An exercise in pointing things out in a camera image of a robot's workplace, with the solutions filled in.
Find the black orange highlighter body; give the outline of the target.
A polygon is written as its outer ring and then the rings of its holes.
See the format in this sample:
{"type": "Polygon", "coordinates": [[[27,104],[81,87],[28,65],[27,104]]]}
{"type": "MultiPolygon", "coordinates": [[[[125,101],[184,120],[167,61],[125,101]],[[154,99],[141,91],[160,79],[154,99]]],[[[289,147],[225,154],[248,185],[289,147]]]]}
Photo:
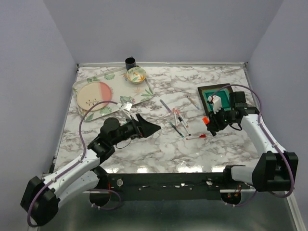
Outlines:
{"type": "Polygon", "coordinates": [[[213,126],[211,123],[207,124],[207,130],[212,134],[212,136],[216,136],[216,127],[213,126]]]}

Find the orange highlighter cap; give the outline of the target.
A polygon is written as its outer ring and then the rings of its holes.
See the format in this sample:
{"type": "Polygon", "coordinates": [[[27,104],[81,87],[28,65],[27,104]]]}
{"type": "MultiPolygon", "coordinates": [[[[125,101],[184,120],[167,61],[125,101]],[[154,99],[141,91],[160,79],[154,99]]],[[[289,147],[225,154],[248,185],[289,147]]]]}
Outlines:
{"type": "Polygon", "coordinates": [[[204,117],[203,122],[204,122],[205,125],[207,125],[207,124],[209,124],[209,119],[207,117],[204,117]]]}

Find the blue tip thin pen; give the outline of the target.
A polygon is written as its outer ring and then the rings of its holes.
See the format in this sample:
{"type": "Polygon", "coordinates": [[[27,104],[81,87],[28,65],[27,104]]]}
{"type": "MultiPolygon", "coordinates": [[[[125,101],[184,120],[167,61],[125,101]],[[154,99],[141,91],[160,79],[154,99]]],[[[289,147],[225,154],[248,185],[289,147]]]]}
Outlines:
{"type": "Polygon", "coordinates": [[[198,106],[198,104],[197,104],[190,96],[187,96],[187,99],[188,99],[198,110],[200,110],[200,107],[198,106]]]}

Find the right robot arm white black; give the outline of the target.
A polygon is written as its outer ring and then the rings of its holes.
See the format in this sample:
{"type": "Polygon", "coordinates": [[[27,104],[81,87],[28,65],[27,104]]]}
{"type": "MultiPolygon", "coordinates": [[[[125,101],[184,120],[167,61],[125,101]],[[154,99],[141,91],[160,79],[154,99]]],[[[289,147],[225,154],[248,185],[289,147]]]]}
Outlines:
{"type": "Polygon", "coordinates": [[[298,165],[297,155],[286,151],[274,139],[260,111],[246,103],[243,91],[232,92],[229,97],[231,108],[228,111],[222,107],[219,96],[208,97],[207,102],[212,106],[207,123],[208,131],[216,135],[227,126],[237,124],[247,133],[260,158],[255,167],[226,167],[225,174],[221,177],[222,185],[231,189],[240,181],[253,186],[258,192],[292,192],[298,165]]]}

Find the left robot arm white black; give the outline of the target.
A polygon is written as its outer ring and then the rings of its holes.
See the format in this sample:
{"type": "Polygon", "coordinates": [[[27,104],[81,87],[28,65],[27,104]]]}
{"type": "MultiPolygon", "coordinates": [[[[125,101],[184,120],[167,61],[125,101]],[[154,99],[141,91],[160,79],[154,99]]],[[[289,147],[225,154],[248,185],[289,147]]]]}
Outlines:
{"type": "Polygon", "coordinates": [[[148,138],[160,129],[140,114],[123,125],[115,117],[106,119],[99,135],[88,145],[82,143],[83,152],[77,158],[44,179],[35,176],[29,180],[20,203],[27,212],[28,225],[36,228],[52,220],[65,190],[106,161],[115,152],[115,145],[128,139],[148,138]]]}

